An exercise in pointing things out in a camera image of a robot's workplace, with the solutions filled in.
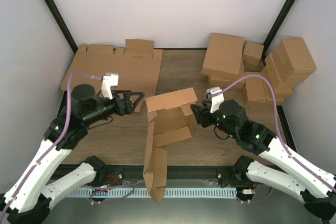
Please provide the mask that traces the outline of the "brown cardboard box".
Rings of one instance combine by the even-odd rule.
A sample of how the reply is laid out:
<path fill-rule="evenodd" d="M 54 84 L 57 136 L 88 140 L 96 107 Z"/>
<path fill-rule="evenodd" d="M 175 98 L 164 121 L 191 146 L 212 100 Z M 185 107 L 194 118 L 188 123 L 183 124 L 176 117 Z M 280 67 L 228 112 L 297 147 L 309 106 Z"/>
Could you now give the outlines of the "brown cardboard box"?
<path fill-rule="evenodd" d="M 160 202 L 166 193 L 168 152 L 166 146 L 193 135 L 195 117 L 191 105 L 197 101 L 193 88 L 146 98 L 148 132 L 143 179 L 150 197 Z"/>

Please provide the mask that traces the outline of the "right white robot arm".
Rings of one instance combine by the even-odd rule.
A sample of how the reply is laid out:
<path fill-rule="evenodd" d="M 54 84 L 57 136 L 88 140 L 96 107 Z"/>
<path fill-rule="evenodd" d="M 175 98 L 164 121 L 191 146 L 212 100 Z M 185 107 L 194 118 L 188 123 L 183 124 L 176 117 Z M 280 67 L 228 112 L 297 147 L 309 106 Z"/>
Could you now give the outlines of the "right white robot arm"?
<path fill-rule="evenodd" d="M 235 100 L 223 101 L 212 109 L 211 104 L 191 105 L 196 121 L 203 128 L 214 128 L 232 137 L 238 146 L 277 165 L 267 168 L 241 156 L 235 164 L 233 177 L 244 184 L 251 180 L 280 190 L 303 203 L 320 219 L 335 215 L 335 175 L 312 164 L 294 152 L 268 127 L 251 121 L 245 109 Z"/>

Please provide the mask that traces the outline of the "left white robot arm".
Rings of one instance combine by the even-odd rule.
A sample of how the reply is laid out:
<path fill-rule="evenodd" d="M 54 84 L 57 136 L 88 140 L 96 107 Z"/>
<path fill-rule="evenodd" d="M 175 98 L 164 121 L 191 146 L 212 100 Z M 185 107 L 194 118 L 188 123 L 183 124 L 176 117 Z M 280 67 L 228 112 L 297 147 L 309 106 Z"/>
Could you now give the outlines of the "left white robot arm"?
<path fill-rule="evenodd" d="M 9 223 L 42 223 L 69 193 L 84 185 L 99 185 L 107 178 L 107 165 L 98 157 L 86 158 L 72 172 L 48 183 L 60 163 L 99 121 L 110 123 L 112 115 L 134 112 L 142 92 L 108 90 L 95 94 L 89 84 L 67 90 L 67 105 L 50 123 L 40 147 L 20 179 L 1 194 L 1 213 Z"/>

